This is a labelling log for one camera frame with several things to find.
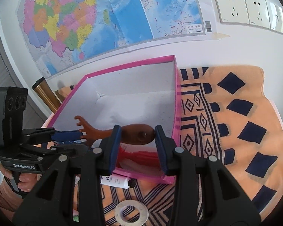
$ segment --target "camera lens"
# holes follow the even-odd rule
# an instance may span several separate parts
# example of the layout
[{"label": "camera lens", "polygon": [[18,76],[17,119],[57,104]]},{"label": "camera lens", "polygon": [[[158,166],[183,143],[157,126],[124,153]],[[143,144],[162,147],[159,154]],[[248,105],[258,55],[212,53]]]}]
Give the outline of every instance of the camera lens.
[{"label": "camera lens", "polygon": [[11,111],[11,109],[13,108],[14,106],[14,99],[13,98],[10,98],[8,100],[8,110]]},{"label": "camera lens", "polygon": [[22,99],[22,107],[24,107],[25,104],[26,104],[26,97],[23,97],[23,99]]},{"label": "camera lens", "polygon": [[16,98],[16,101],[15,101],[16,110],[20,108],[20,104],[21,104],[21,97],[18,96],[18,97]]}]

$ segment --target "brass pole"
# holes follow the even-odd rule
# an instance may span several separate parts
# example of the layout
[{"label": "brass pole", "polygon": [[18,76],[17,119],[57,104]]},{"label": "brass pole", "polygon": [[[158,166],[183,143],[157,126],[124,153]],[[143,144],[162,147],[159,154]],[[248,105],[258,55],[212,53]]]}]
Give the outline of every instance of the brass pole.
[{"label": "brass pole", "polygon": [[37,80],[36,83],[32,86],[32,89],[53,113],[57,112],[58,108],[61,106],[61,102],[52,92],[44,77]]}]

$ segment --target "person's hand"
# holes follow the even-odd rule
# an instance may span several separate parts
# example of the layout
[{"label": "person's hand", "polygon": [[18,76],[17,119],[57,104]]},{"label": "person's hand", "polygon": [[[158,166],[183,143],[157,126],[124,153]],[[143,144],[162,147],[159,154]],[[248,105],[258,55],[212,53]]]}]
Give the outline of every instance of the person's hand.
[{"label": "person's hand", "polygon": [[[10,170],[5,169],[0,163],[1,173],[9,178],[13,179],[13,175]],[[18,183],[18,188],[23,192],[30,192],[34,185],[38,182],[37,174],[32,173],[21,173],[19,177],[20,182]]]}]

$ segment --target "door frame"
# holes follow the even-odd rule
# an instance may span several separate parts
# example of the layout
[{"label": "door frame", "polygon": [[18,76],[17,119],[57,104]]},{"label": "door frame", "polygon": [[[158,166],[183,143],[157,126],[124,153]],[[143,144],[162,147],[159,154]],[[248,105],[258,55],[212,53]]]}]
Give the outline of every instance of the door frame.
[{"label": "door frame", "polygon": [[[16,73],[14,72],[13,67],[11,66],[11,63],[8,60],[8,57],[7,57],[6,53],[5,53],[5,49],[4,49],[1,37],[0,37],[0,54],[1,54],[1,58],[3,60],[3,63],[5,65],[5,67],[6,67],[6,69],[7,69],[7,72],[11,76],[11,79],[13,80],[15,85],[17,87],[23,88],[22,83],[18,79]],[[47,120],[46,115],[39,109],[39,107],[35,104],[35,102],[32,100],[32,98],[29,95],[27,96],[27,103],[36,112],[36,114],[41,118],[41,120],[43,120],[44,122]]]}]

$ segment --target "wall socket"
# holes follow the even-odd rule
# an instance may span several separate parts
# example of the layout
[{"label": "wall socket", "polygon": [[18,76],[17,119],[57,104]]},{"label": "wall socket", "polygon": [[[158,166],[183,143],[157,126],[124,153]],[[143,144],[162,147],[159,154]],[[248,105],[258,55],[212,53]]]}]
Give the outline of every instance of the wall socket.
[{"label": "wall socket", "polygon": [[216,0],[222,23],[249,24],[245,0]]},{"label": "wall socket", "polygon": [[269,14],[265,0],[245,0],[250,24],[270,29]]},{"label": "wall socket", "polygon": [[267,9],[270,20],[270,28],[274,31],[280,32],[283,34],[283,11],[282,8],[266,1]]}]

